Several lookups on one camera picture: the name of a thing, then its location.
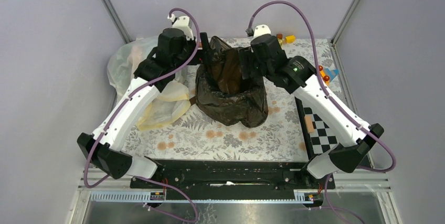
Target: checkerboard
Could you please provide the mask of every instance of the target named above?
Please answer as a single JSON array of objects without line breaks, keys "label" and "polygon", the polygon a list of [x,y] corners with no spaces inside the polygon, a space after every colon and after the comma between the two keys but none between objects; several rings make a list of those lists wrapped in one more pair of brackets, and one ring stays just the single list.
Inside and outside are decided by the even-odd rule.
[{"label": "checkerboard", "polygon": [[304,107],[304,114],[311,117],[315,129],[315,132],[309,133],[314,154],[322,154],[334,147],[337,144],[337,138],[329,126],[317,114],[314,114],[310,107]]}]

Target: glass panel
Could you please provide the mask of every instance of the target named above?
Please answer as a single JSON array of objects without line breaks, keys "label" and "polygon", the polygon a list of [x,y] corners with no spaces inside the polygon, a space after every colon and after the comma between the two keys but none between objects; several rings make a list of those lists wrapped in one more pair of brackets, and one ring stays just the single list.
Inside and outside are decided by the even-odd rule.
[{"label": "glass panel", "polygon": [[[378,199],[373,193],[330,193],[334,206],[349,209],[361,216],[366,223],[385,223]],[[331,210],[292,211],[300,204],[197,204],[198,223],[343,223]],[[193,219],[190,204],[162,204],[160,209],[184,218]],[[344,214],[352,223],[355,217]],[[84,224],[146,224],[183,223],[171,217],[142,208],[142,204],[117,202],[91,202]]]}]

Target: yellow plastic bag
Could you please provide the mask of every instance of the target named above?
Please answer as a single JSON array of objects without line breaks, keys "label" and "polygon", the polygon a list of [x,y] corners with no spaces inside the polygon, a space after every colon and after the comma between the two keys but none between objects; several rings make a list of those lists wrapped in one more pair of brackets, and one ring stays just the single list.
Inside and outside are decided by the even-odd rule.
[{"label": "yellow plastic bag", "polygon": [[[134,71],[139,63],[147,58],[156,47],[157,37],[139,39],[122,46],[108,62],[107,75],[110,85],[116,88],[118,101],[125,94]],[[175,79],[164,88],[162,93],[145,109],[136,126],[141,131],[172,124],[190,108],[188,87],[183,83],[186,68],[176,73]]]},{"label": "yellow plastic bag", "polygon": [[185,114],[188,108],[188,87],[175,79],[147,106],[136,126],[140,131],[146,131],[172,124]]}]

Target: cable connector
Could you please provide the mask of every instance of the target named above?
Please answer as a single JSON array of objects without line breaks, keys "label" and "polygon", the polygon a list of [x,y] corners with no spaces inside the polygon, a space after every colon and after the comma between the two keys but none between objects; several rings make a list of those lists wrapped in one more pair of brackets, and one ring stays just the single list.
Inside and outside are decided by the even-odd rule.
[{"label": "cable connector", "polygon": [[249,27],[246,29],[247,37],[253,37],[253,29]]}]

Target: orange object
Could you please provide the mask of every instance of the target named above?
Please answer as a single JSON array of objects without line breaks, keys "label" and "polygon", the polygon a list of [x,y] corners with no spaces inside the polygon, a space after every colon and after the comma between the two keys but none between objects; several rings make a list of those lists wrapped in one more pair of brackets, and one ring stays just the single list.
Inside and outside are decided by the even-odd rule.
[{"label": "orange object", "polygon": [[312,118],[309,115],[304,116],[304,121],[306,122],[306,128],[308,130],[308,133],[315,132],[314,125],[312,124]]}]

